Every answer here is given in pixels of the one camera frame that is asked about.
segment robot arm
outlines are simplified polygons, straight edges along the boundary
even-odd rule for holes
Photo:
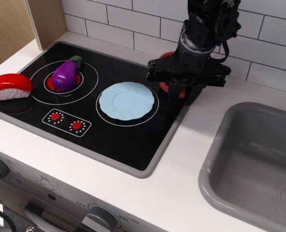
[[[170,56],[148,62],[148,81],[165,82],[168,98],[174,104],[181,87],[186,87],[186,105],[190,105],[206,86],[223,87],[231,69],[221,63],[229,55],[226,41],[237,36],[241,0],[188,0],[189,20],[185,20],[177,50]],[[223,45],[226,56],[210,56]]]

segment sushi toy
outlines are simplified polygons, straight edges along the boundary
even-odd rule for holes
[[[27,98],[32,90],[32,82],[24,75],[9,73],[0,76],[0,101]]]

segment tile wall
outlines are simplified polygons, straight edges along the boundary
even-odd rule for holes
[[[188,0],[62,0],[68,30],[160,56],[175,51]],[[232,76],[286,91],[286,0],[241,0]],[[216,47],[213,57],[223,57]]]

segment stovetop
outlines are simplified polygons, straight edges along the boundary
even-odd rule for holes
[[[62,63],[84,60],[73,90],[50,85]],[[139,178],[149,176],[186,113],[184,100],[171,105],[159,84],[147,82],[147,68],[67,43],[55,43],[20,73],[33,89],[28,98],[0,101],[0,118],[80,154]],[[99,98],[108,87],[136,82],[149,88],[154,104],[139,119],[122,121],[102,112]]]

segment purple eggplant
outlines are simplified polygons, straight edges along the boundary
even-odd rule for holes
[[[77,72],[80,70],[83,59],[80,56],[73,56],[60,65],[52,75],[53,86],[62,91],[68,91],[77,85]]]

